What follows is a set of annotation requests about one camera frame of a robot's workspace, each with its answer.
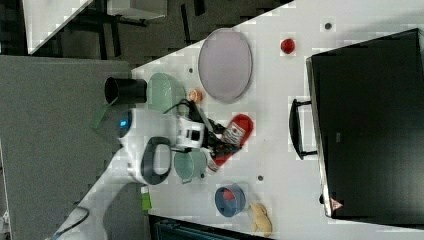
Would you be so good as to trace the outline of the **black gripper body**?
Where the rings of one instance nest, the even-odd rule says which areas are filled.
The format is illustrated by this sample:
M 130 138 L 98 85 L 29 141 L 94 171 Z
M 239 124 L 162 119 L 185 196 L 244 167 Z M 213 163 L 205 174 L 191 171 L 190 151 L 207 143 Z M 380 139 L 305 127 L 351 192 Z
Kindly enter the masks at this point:
M 202 147 L 207 148 L 210 151 L 212 158 L 223 159 L 224 157 L 235 154 L 240 150 L 239 146 L 232 143 L 226 143 L 217 137 L 218 134 L 224 133 L 224 127 L 207 118 L 193 101 L 188 102 L 188 108 L 188 118 L 205 126 L 205 139 L 203 140 Z

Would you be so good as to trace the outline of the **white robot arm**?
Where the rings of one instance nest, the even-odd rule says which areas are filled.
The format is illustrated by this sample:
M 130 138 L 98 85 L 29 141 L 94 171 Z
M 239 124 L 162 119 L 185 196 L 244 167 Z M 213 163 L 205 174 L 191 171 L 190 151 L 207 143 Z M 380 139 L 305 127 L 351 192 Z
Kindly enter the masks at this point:
M 133 108 L 121 129 L 121 148 L 51 240 L 107 240 L 103 219 L 118 193 L 130 183 L 163 183 L 171 171 L 164 162 L 174 151 L 206 149 L 214 157 L 224 157 L 240 150 L 219 139 L 224 127 L 187 99 L 165 111 Z

